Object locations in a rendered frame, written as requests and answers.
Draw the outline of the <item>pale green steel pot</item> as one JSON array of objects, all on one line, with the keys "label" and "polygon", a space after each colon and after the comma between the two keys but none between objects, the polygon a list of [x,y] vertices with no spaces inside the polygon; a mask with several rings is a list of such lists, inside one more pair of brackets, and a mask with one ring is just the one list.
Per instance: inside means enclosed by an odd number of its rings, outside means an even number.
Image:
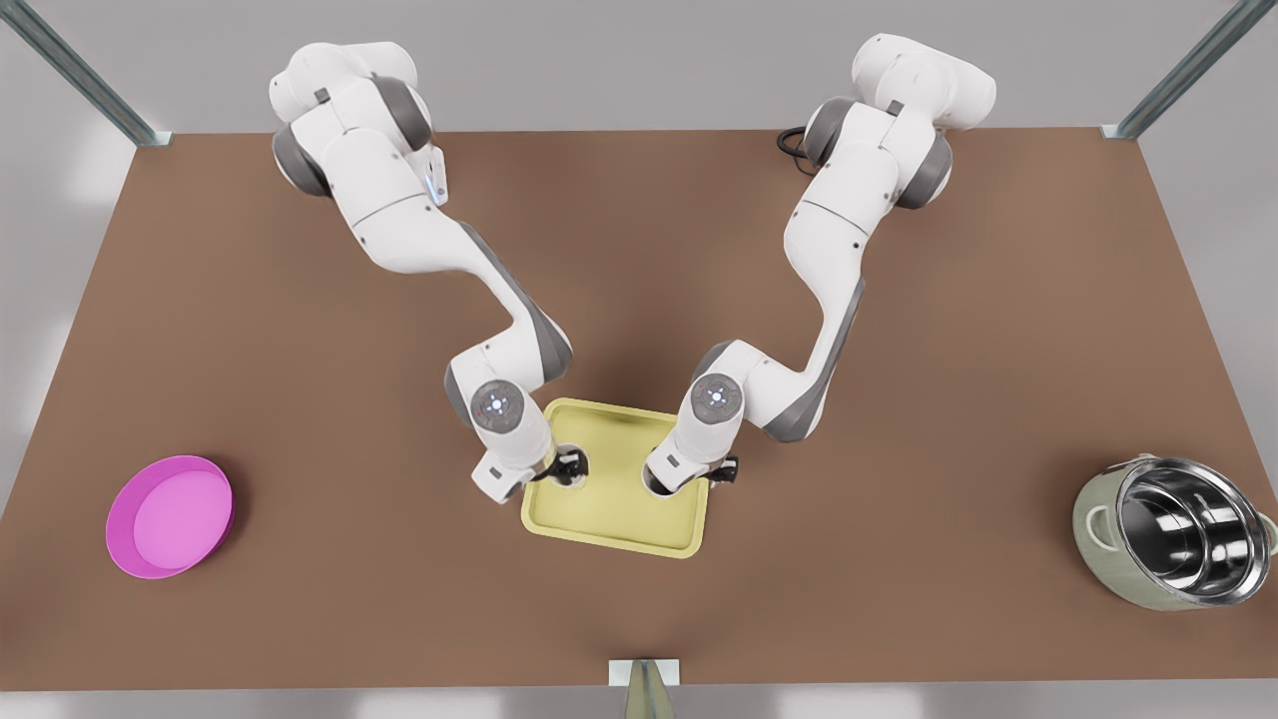
[{"label": "pale green steel pot", "polygon": [[1149,610],[1236,607],[1278,559],[1278,522],[1218,470],[1176,456],[1105,467],[1079,490],[1071,524],[1094,577]]}]

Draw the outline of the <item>yellow-green rectangular tray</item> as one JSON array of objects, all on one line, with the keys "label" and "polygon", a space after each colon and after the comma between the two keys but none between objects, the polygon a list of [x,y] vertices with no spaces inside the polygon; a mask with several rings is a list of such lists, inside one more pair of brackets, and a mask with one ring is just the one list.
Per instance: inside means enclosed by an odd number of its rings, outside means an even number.
[{"label": "yellow-green rectangular tray", "polygon": [[553,400],[544,414],[557,441],[584,450],[589,473],[574,488],[530,483],[521,504],[528,531],[662,558],[700,549],[708,479],[668,497],[651,494],[642,481],[643,461],[674,427],[672,414],[573,397]]}]

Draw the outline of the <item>silver frame post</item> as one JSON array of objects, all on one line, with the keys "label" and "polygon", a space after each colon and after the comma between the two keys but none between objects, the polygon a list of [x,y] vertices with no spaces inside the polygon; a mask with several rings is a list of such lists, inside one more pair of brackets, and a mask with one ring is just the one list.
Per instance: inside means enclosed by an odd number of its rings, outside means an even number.
[{"label": "silver frame post", "polygon": [[677,719],[668,690],[681,685],[677,659],[612,659],[608,687],[625,687],[622,719]]},{"label": "silver frame post", "polygon": [[0,0],[0,20],[23,38],[59,77],[141,149],[173,143],[173,132],[157,132],[109,86],[77,51],[27,3]]},{"label": "silver frame post", "polygon": [[1105,140],[1137,140],[1277,6],[1278,0],[1235,0],[1228,11],[1134,109],[1118,123],[1099,126],[1100,135]]}]

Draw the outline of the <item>pink round bowl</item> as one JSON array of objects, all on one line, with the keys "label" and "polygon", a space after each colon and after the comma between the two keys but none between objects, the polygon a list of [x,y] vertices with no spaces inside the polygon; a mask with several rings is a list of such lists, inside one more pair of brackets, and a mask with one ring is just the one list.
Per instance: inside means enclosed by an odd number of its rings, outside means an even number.
[{"label": "pink round bowl", "polygon": [[169,579],[210,558],[236,520],[236,496],[217,464],[175,455],[147,465],[120,488],[105,522],[116,568],[135,579]]}]

